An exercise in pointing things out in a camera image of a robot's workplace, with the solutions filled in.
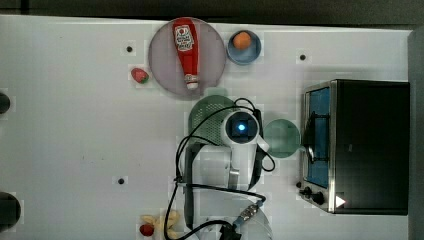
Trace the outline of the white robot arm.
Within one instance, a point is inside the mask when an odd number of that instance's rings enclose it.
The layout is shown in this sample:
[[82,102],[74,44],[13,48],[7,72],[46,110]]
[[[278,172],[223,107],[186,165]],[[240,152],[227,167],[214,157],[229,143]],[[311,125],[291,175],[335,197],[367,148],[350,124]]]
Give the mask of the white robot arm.
[[247,111],[227,114],[219,124],[221,143],[207,138],[185,149],[182,179],[184,221],[188,240],[272,240],[255,193],[268,145],[256,116]]

